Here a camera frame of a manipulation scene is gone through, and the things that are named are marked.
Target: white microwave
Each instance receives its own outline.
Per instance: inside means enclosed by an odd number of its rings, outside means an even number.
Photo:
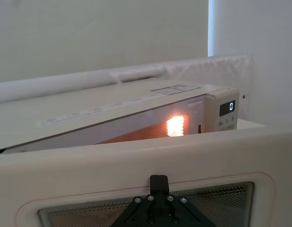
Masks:
[[[145,79],[0,104],[0,154],[234,130],[239,91]]]

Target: microwave label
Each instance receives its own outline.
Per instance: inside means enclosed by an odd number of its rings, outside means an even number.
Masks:
[[[156,93],[164,94],[164,95],[174,95],[177,93],[185,92],[185,91],[191,91],[195,89],[199,89],[200,87],[194,87],[194,86],[187,86],[187,85],[175,85],[171,87],[163,87],[155,90],[151,90]]]
[[[71,120],[71,119],[76,119],[76,118],[83,117],[83,116],[103,113],[103,112],[106,112],[106,111],[109,111],[109,110],[118,109],[120,107],[124,107],[124,106],[128,106],[128,105],[134,105],[134,104],[137,104],[137,103],[142,103],[144,101],[148,101],[148,100],[152,100],[152,99],[156,99],[156,98],[160,98],[160,97],[164,97],[164,96],[165,95],[161,95],[161,94],[153,94],[153,95],[150,95],[150,96],[134,98],[134,99],[131,99],[131,100],[128,100],[128,101],[123,101],[123,102],[118,102],[118,103],[114,103],[114,104],[110,104],[110,105],[96,107],[96,108],[89,109],[89,110],[82,110],[82,111],[78,111],[76,113],[69,113],[69,114],[58,116],[58,117],[52,117],[52,118],[49,118],[49,119],[45,119],[45,120],[39,121],[38,122],[38,126],[41,126],[41,127],[42,126],[49,126],[49,125],[52,125],[52,124],[68,121],[68,120]]]

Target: black bracket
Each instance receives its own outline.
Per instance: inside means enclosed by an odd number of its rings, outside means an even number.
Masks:
[[[165,175],[150,176],[150,194],[135,197],[111,227],[216,227],[187,198],[169,194]]]

